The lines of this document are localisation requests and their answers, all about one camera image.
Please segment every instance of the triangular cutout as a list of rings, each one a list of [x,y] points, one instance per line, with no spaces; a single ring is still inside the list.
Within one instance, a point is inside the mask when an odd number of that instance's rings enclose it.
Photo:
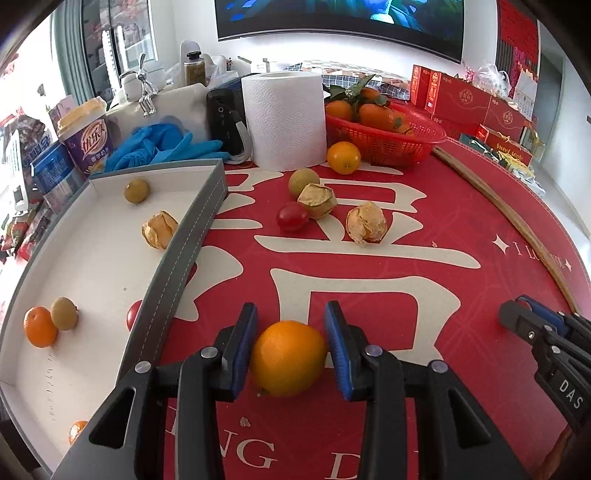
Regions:
[[[121,392],[109,411],[101,418],[100,423],[90,433],[91,443],[113,449],[123,446],[134,396],[135,392],[131,388]]]
[[[449,390],[448,395],[460,448],[468,449],[490,443],[491,434],[462,395],[457,390]]]

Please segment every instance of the red carton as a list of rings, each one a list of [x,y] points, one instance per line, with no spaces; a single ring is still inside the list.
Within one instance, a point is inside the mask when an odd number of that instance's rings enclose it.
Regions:
[[[474,85],[445,73],[433,72],[425,110],[461,124],[482,124],[491,96]]]
[[[513,142],[509,137],[504,137],[501,133],[495,132],[490,128],[481,125],[476,132],[476,138],[483,141],[494,151],[508,153],[525,165],[531,162],[532,154],[521,145]]]
[[[431,69],[415,65],[413,81],[410,84],[410,101],[418,108],[425,108],[427,94],[431,85]]]
[[[431,115],[431,120],[441,125],[445,130],[445,133],[447,133],[447,136],[454,140],[460,140],[462,134],[474,137],[479,127],[478,124],[461,124],[436,115]]]
[[[483,125],[519,142],[526,122],[525,117],[504,100],[492,97]]]

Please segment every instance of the red basket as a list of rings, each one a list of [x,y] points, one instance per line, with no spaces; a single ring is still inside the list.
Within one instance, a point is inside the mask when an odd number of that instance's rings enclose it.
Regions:
[[[408,167],[419,163],[437,144],[445,142],[445,130],[430,118],[417,112],[414,106],[396,103],[392,110],[404,113],[414,136],[395,134],[326,116],[328,145],[347,141],[356,145],[363,160],[386,167]]]

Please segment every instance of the paper towel roll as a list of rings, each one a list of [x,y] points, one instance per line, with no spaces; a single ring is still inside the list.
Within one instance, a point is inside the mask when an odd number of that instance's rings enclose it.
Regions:
[[[326,161],[322,77],[311,72],[262,73],[242,79],[253,160],[290,171]]]

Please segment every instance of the wooden stick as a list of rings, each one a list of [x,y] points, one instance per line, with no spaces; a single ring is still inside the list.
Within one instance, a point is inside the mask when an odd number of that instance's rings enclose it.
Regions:
[[[506,201],[504,201],[499,195],[487,184],[482,178],[476,175],[471,169],[466,167],[461,161],[459,161],[453,155],[450,155],[445,150],[439,147],[433,149],[433,155],[439,160],[445,163],[445,165],[455,170],[460,177],[468,181],[476,190],[482,193],[492,204],[499,209],[499,211],[505,215],[505,217],[511,222],[511,224],[517,229],[517,231],[525,238],[525,240],[534,249],[534,252],[540,258],[542,264],[546,267],[552,278],[558,285],[558,288],[564,295],[566,302],[569,304],[572,312],[579,312],[577,301],[574,298],[573,293],[570,291],[566,279],[560,271],[558,265],[548,252],[548,249],[540,241],[537,235],[533,232],[530,226],[521,218],[519,213],[513,210]]]

